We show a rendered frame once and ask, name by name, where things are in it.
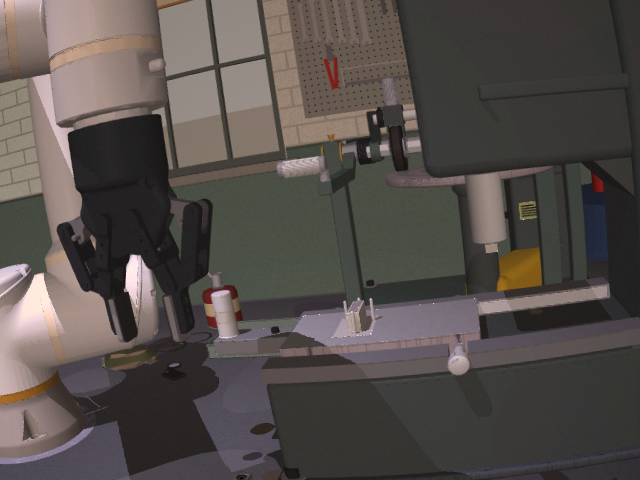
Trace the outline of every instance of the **red bottle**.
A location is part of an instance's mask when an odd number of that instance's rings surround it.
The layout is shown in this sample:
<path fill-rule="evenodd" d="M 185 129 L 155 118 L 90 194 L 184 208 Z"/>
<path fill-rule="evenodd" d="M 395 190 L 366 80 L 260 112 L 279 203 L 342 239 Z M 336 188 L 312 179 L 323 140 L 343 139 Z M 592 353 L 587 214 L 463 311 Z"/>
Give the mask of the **red bottle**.
<path fill-rule="evenodd" d="M 207 323 L 211 328 L 218 328 L 216 323 L 216 312 L 213 310 L 211 304 L 211 294 L 220 290 L 229 290 L 231 292 L 231 298 L 233 299 L 233 310 L 236 312 L 236 320 L 242 321 L 242 310 L 240 310 L 240 300 L 238 300 L 238 290 L 233 285 L 222 285 L 222 272 L 218 272 L 215 275 L 208 273 L 211 280 L 213 280 L 213 287 L 205 290 L 202 293 L 202 301 L 204 302 L 204 313 L 207 315 Z"/>

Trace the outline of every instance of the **brick wall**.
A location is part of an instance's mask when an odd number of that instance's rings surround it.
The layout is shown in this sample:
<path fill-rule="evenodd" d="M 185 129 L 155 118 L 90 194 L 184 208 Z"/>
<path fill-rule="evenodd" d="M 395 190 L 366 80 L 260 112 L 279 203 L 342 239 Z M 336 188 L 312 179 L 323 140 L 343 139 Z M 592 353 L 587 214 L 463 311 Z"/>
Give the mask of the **brick wall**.
<path fill-rule="evenodd" d="M 0 202 L 42 193 L 26 80 L 0 83 Z"/>
<path fill-rule="evenodd" d="M 324 142 L 330 133 L 338 140 L 368 136 L 366 110 L 304 118 L 287 0 L 263 0 L 263 8 L 285 146 Z M 405 105 L 406 110 L 413 108 Z M 405 128 L 417 130 L 418 124 L 407 122 Z"/>

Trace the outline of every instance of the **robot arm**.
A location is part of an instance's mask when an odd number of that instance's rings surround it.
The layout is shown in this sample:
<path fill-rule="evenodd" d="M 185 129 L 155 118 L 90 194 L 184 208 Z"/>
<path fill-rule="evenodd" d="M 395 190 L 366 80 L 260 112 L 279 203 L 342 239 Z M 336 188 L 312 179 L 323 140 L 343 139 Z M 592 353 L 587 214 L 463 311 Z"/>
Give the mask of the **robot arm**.
<path fill-rule="evenodd" d="M 56 123 L 74 129 L 82 209 L 57 232 L 80 286 L 102 296 L 112 331 L 130 341 L 126 266 L 140 255 L 166 294 L 174 340 L 184 340 L 194 327 L 188 288 L 208 271 L 212 206 L 178 200 L 169 186 L 162 123 L 151 114 L 167 102 L 156 0 L 0 3 L 0 81 L 50 72 Z M 182 259 L 169 232 L 174 215 Z"/>

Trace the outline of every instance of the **red object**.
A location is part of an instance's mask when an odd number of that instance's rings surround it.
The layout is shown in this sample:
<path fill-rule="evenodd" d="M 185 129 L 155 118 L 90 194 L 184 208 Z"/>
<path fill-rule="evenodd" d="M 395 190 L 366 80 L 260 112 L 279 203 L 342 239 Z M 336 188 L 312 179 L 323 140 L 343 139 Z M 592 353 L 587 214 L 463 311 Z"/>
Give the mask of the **red object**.
<path fill-rule="evenodd" d="M 338 57 L 333 57 L 333 70 L 336 72 L 335 78 L 331 74 L 331 68 L 329 68 L 329 60 L 324 59 L 324 66 L 327 69 L 327 75 L 329 75 L 329 82 L 331 82 L 331 89 L 338 88 Z"/>
<path fill-rule="evenodd" d="M 218 288 L 209 288 L 202 293 L 202 301 L 204 302 L 204 311 L 207 315 L 207 323 L 211 328 L 218 328 L 216 323 L 216 315 L 211 304 L 211 294 L 220 290 L 229 290 L 231 299 L 233 300 L 233 310 L 236 312 L 236 320 L 242 321 L 242 310 L 240 310 L 240 301 L 238 300 L 238 290 L 233 285 L 224 285 Z"/>
<path fill-rule="evenodd" d="M 593 172 L 591 172 L 591 188 L 593 189 L 593 193 L 604 192 L 604 183 L 602 183 L 602 180 L 596 177 L 596 174 Z"/>

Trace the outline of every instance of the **floor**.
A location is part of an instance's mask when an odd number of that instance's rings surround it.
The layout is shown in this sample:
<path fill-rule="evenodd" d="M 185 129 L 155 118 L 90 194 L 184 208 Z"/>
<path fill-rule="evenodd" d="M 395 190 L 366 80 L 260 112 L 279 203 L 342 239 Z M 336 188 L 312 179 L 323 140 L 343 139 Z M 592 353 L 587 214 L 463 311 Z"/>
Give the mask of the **floor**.
<path fill-rule="evenodd" d="M 601 266 L 590 267 L 590 276 L 601 271 Z M 427 284 L 433 297 L 464 289 L 464 277 L 424 282 L 379 285 L 367 293 L 378 303 L 387 303 L 390 298 L 414 300 L 411 292 L 424 292 Z M 336 294 L 244 302 L 243 314 L 246 320 L 290 318 L 305 310 L 335 308 L 343 299 L 343 294 Z M 284 479 L 278 435 L 260 375 L 266 358 L 209 358 L 206 343 L 215 330 L 207 326 L 201 306 L 194 310 L 196 327 L 184 344 L 171 340 L 161 318 L 157 340 L 151 344 L 158 351 L 154 364 L 110 371 L 96 357 L 60 367 L 62 381 L 85 412 L 87 428 L 52 452 L 0 459 L 0 479 L 234 480 L 240 473 L 251 474 L 254 480 Z M 176 381 L 162 376 L 173 362 L 181 363 L 178 370 L 185 374 Z M 638 472 L 640 459 L 629 459 L 502 478 L 637 480 Z"/>

